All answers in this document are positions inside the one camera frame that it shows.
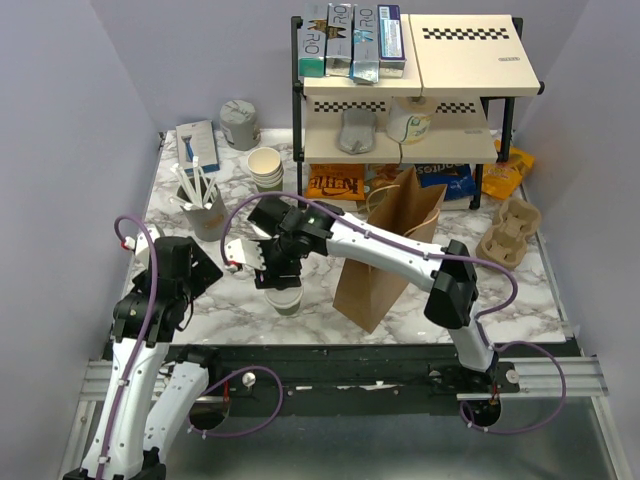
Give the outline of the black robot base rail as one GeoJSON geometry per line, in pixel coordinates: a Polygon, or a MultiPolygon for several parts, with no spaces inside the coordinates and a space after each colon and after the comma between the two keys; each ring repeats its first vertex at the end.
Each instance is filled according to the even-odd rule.
{"type": "Polygon", "coordinates": [[[455,416],[470,399],[491,426],[501,400],[519,392],[513,363],[488,372],[461,366],[451,345],[186,345],[144,347],[125,368],[133,339],[112,350],[101,423],[132,431],[165,423],[200,425],[211,414],[271,421],[284,416],[455,416]]]}

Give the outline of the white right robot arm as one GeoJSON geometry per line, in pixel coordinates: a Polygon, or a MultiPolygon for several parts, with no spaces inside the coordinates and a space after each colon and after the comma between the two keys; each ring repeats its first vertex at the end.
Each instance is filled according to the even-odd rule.
{"type": "Polygon", "coordinates": [[[270,240],[260,241],[265,273],[259,287],[275,284],[311,253],[353,260],[396,274],[428,294],[424,316],[446,329],[456,347],[460,379],[480,392],[496,380],[497,354],[477,320],[477,275],[466,246],[441,247],[374,227],[324,202],[305,209],[263,195],[248,216],[270,240]]]}

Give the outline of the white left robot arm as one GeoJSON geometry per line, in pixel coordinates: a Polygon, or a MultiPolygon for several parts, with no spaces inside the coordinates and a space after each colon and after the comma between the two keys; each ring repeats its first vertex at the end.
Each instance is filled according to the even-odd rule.
{"type": "Polygon", "coordinates": [[[115,340],[105,402],[93,442],[68,479],[163,479],[166,457],[196,399],[222,380],[219,354],[187,345],[168,385],[154,393],[175,331],[195,299],[222,277],[191,237],[155,240],[157,264],[138,274],[113,311],[115,340]]]}

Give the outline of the green paper coffee cup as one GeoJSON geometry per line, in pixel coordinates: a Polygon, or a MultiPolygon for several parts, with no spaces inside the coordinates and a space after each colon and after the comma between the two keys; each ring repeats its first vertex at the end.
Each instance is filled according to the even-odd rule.
{"type": "Polygon", "coordinates": [[[264,297],[267,303],[281,316],[294,315],[300,308],[304,288],[293,287],[284,290],[267,289],[264,297]]]}

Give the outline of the brown paper bag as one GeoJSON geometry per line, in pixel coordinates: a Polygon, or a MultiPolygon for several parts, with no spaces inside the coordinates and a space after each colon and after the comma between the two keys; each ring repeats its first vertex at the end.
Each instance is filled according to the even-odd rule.
{"type": "MultiPolygon", "coordinates": [[[[387,190],[378,190],[378,204],[368,222],[410,240],[430,243],[438,223],[446,187],[423,187],[414,167],[403,171],[387,190]]],[[[371,333],[389,312],[407,280],[363,263],[347,260],[334,295],[333,307],[350,321],[371,333]]]]}

